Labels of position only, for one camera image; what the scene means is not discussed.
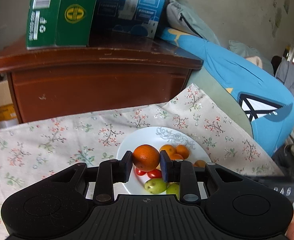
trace wooden cabinet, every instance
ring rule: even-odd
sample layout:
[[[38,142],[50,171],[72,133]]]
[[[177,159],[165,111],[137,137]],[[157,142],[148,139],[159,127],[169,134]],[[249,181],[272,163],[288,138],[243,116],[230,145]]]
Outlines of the wooden cabinet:
[[[158,39],[92,34],[89,47],[0,52],[19,122],[162,103],[177,95],[200,58]]]

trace floral tablecloth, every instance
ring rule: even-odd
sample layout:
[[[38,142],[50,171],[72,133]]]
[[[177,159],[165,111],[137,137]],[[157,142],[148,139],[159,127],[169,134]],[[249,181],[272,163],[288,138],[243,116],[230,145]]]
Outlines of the floral tablecloth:
[[[264,150],[192,84],[160,105],[70,115],[0,130],[0,209],[14,192],[69,165],[98,166],[115,158],[128,134],[148,126],[185,133],[213,162],[240,174],[282,174]],[[115,196],[126,193],[121,183],[114,188]],[[0,216],[0,239],[6,236]]]

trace red cherry tomato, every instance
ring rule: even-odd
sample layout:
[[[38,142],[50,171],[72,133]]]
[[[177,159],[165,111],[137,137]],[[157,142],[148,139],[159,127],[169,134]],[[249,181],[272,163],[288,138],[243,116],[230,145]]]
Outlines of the red cherry tomato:
[[[163,176],[160,170],[154,169],[153,171],[148,171],[147,176],[151,179],[161,179]]]
[[[139,169],[135,169],[135,172],[136,172],[136,174],[138,175],[138,176],[143,176],[143,175],[145,175],[147,172],[146,171],[141,171],[141,170],[139,170]]]

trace green box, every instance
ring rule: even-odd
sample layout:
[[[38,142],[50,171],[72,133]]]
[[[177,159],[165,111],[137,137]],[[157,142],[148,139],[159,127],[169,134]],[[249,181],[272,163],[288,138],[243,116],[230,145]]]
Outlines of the green box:
[[[86,46],[96,0],[31,0],[26,47]]]

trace yellow logo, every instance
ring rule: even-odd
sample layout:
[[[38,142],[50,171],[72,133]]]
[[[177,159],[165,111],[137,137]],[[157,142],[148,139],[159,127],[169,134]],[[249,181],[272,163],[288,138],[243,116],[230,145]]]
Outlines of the yellow logo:
[[[69,23],[77,23],[86,16],[86,10],[79,4],[72,4],[65,10],[65,19]]]

